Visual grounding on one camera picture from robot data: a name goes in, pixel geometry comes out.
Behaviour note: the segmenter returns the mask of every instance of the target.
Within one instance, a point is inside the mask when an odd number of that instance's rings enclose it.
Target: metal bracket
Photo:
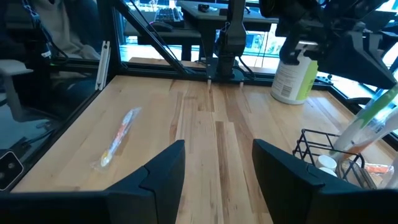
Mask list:
[[[111,58],[111,43],[110,41],[104,41],[102,43],[101,58],[99,60],[99,65],[98,65],[95,90],[103,90],[105,87],[106,77],[108,76],[110,58]]]

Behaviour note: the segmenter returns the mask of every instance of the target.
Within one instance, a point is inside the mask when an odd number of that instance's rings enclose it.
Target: orange object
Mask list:
[[[365,164],[365,169],[369,173],[385,174],[389,172],[390,167],[381,164]]]

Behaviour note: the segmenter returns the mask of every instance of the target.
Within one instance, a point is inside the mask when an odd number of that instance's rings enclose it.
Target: wood plank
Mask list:
[[[109,169],[94,170],[91,163],[135,107],[142,111]],[[312,91],[303,105],[286,105],[269,87],[217,84],[208,90],[202,82],[117,76],[13,192],[102,190],[184,139],[177,223],[272,223],[254,173],[253,138],[291,153],[302,128],[338,133],[352,117],[324,91]],[[388,164],[395,153],[379,141],[364,155]]]

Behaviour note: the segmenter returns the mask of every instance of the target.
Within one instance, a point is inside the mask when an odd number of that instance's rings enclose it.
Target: white cup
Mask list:
[[[329,156],[321,155],[318,157],[318,160],[315,162],[315,167],[317,168],[327,168],[332,170],[333,172],[336,170],[337,163],[334,159]]]

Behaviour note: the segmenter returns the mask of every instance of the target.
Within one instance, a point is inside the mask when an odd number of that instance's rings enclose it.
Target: keyboard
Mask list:
[[[155,21],[164,22],[174,28],[184,28],[184,19],[176,8],[158,9],[155,15]]]

